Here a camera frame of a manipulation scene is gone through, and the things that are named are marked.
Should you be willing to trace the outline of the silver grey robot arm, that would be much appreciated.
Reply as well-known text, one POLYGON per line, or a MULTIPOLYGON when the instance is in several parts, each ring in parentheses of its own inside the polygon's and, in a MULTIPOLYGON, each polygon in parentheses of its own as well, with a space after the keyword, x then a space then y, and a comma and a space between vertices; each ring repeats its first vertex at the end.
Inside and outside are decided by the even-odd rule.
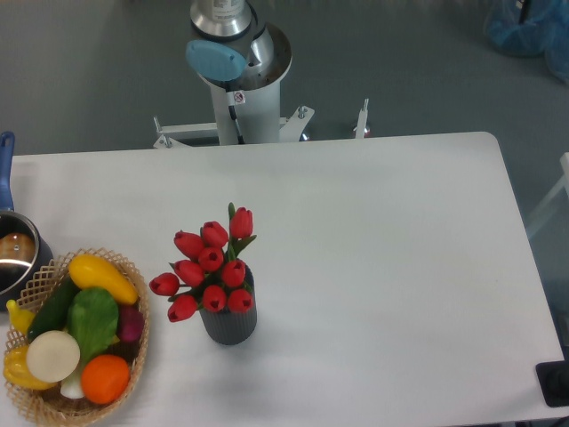
POLYGON ((194 1, 188 65, 206 82, 227 91, 252 91, 281 81, 292 64, 285 33, 248 1, 194 1))

